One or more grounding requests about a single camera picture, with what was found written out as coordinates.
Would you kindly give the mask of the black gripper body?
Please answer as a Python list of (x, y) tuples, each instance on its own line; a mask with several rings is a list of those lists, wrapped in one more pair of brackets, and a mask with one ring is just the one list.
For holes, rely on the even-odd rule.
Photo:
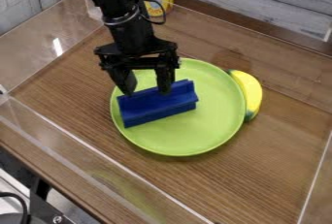
[(113, 42), (95, 48), (104, 71), (128, 72), (179, 68), (178, 45), (154, 35), (151, 23), (143, 18), (107, 19), (103, 22)]

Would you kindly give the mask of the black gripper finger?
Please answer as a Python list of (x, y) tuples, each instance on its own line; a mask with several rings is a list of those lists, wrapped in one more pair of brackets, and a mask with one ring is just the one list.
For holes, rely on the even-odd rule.
[(122, 93), (131, 96), (138, 85), (134, 72), (128, 69), (109, 69), (108, 75)]
[(175, 81), (175, 68), (164, 63), (156, 65), (154, 69), (156, 75), (156, 86), (160, 94), (171, 91), (171, 84)]

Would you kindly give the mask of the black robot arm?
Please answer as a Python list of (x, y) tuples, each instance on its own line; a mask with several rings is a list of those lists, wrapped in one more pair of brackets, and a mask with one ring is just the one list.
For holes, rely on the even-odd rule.
[(178, 45), (154, 35), (152, 21), (147, 17), (144, 1), (154, 0), (92, 0), (103, 14), (103, 25), (108, 29), (112, 43), (99, 46), (93, 54), (100, 59), (100, 67), (123, 94), (131, 95), (138, 80), (135, 70), (152, 70), (156, 88), (162, 94), (171, 91), (175, 70), (179, 68)]

